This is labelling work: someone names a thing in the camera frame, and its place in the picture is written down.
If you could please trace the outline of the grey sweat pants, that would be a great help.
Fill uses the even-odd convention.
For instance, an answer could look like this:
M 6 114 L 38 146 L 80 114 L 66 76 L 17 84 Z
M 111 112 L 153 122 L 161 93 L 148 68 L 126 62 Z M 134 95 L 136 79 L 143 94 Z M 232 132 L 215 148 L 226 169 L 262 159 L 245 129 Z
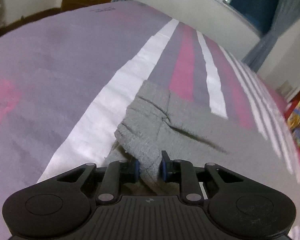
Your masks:
M 215 163 L 272 187 L 289 197 L 300 184 L 256 131 L 212 114 L 149 81 L 145 81 L 118 125 L 105 164 L 138 159 L 141 179 L 158 194 L 175 193 L 159 177 L 161 153 L 194 166 Z

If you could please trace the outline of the pink striped bed sheet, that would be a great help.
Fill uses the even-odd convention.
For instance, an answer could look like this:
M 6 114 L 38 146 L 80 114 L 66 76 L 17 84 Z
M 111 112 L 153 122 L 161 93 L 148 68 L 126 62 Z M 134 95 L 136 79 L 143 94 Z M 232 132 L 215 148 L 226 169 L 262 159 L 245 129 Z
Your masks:
M 176 153 L 213 161 L 288 194 L 300 239 L 300 155 L 285 101 L 245 64 L 190 26 L 141 2 L 94 5 L 0 38 L 1 208 L 13 192 L 87 162 L 123 157 L 115 131 L 145 81 L 177 101 L 211 142 Z

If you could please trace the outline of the grey curtain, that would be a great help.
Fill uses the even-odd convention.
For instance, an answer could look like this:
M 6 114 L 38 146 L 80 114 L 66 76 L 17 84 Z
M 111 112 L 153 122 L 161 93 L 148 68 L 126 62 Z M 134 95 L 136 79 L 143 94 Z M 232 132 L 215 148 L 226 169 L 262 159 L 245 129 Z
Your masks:
M 242 60 L 252 71 L 258 72 L 279 37 L 300 19 L 300 0 L 279 0 L 269 31 Z

